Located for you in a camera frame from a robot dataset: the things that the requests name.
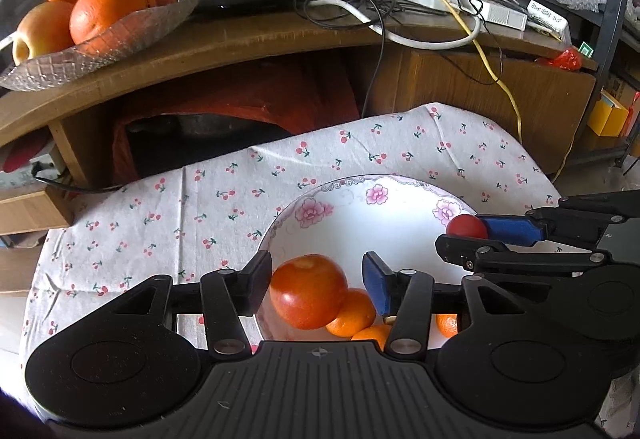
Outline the wooden TV cabinet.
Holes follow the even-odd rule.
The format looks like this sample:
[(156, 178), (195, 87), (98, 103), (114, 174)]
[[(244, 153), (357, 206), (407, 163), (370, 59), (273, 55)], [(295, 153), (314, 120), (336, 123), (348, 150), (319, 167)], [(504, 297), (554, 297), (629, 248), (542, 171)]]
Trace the wooden TV cabinet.
[(86, 185), (119, 191), (254, 145), (440, 103), (495, 121), (549, 180), (594, 79), (513, 56), (501, 65), (501, 84), (490, 85), (471, 52), (377, 48), (367, 35), (289, 15), (195, 23), (73, 84), (6, 95), (1, 136), (48, 128)]

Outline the yellow box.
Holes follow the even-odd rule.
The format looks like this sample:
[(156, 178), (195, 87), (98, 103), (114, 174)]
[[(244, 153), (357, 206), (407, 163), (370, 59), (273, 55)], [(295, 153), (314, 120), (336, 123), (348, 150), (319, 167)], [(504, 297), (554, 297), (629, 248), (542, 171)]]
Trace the yellow box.
[(628, 117), (628, 110), (605, 90), (601, 90), (600, 98), (589, 115), (587, 125), (602, 138), (617, 138), (623, 131)]

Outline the cherry print tablecloth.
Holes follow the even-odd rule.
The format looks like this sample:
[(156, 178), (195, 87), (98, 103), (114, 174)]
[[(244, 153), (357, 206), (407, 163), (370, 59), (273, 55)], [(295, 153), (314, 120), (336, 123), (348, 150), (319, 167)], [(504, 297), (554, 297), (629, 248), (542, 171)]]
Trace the cherry print tablecloth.
[(449, 193), (434, 207), (412, 200), (402, 220), (447, 223), (462, 205), (523, 214), (559, 200), (495, 121), (440, 103), (254, 145), (76, 199), (74, 223), (44, 241), (25, 307), (24, 351), (151, 275), (184, 283), (241, 268), (294, 199), (360, 174), (399, 174)]

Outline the round red cherry tomato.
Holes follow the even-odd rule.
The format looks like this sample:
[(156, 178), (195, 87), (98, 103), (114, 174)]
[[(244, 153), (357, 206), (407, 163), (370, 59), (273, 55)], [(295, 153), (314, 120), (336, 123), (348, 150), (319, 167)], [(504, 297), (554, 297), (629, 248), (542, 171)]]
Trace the round red cherry tomato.
[(454, 237), (486, 240), (488, 230), (480, 218), (472, 216), (472, 214), (459, 214), (448, 222), (446, 234)]

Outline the large red tomato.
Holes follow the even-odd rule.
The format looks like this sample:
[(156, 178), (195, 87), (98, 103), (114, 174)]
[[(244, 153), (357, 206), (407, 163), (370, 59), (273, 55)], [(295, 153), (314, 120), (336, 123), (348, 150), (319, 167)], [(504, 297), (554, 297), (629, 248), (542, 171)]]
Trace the large red tomato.
[(279, 317), (294, 329), (320, 329), (337, 316), (347, 294), (343, 269), (330, 258), (309, 254), (274, 270), (269, 295)]

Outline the orange tangerine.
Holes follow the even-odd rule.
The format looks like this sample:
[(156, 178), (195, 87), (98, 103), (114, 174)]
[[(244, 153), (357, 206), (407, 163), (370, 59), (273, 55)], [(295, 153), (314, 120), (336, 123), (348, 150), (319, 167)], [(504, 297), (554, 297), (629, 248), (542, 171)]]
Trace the orange tangerine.
[(455, 313), (437, 313), (436, 325), (442, 336), (454, 337), (458, 333), (458, 316)]
[(326, 324), (326, 330), (334, 336), (352, 338), (367, 329), (376, 319), (375, 307), (363, 289), (349, 289), (337, 316)]
[(371, 325), (352, 336), (352, 341), (374, 341), (378, 349), (383, 351), (391, 330), (392, 326), (387, 324)]

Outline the orange in bowl front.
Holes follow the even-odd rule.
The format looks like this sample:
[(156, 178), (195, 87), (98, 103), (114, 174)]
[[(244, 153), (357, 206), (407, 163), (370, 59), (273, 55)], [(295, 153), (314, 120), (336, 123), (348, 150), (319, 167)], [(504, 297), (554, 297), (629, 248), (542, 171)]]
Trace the orange in bowl front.
[(70, 14), (75, 44), (90, 40), (125, 16), (156, 6), (156, 0), (77, 0)]

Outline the red plastic bag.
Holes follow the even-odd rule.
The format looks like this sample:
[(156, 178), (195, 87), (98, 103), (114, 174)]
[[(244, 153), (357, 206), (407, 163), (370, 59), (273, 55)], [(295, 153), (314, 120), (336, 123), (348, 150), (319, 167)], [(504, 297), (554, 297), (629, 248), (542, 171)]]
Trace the red plastic bag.
[(575, 47), (570, 46), (555, 58), (536, 58), (535, 62), (540, 65), (577, 72), (582, 68), (582, 54)]

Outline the glass fruit bowl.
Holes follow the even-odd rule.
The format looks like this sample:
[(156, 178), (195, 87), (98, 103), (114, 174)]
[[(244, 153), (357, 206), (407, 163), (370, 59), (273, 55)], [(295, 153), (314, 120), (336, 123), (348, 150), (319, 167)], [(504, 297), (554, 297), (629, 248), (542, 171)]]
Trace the glass fruit bowl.
[(8, 67), (1, 74), (1, 87), (29, 92), (70, 84), (159, 42), (184, 23), (199, 2), (178, 0), (131, 13), (78, 46)]

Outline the white power strip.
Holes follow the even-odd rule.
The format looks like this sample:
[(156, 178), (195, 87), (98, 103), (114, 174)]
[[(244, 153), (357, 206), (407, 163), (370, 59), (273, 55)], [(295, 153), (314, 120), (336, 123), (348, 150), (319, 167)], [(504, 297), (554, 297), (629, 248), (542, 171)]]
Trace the white power strip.
[[(418, 6), (426, 6), (435, 11), (449, 13), (449, 8), (442, 0), (406, 0)], [(527, 15), (510, 6), (490, 0), (446, 0), (450, 8), (457, 12), (478, 14), (486, 23), (512, 28), (524, 32), (527, 26)]]

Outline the yellow apple in bowl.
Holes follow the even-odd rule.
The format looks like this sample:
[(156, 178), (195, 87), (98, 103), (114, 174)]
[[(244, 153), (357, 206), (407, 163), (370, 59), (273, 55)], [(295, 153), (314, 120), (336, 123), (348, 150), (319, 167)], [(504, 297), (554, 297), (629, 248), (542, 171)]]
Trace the yellow apple in bowl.
[(73, 7), (65, 1), (47, 1), (32, 8), (17, 26), (12, 46), (14, 64), (73, 47), (70, 35)]

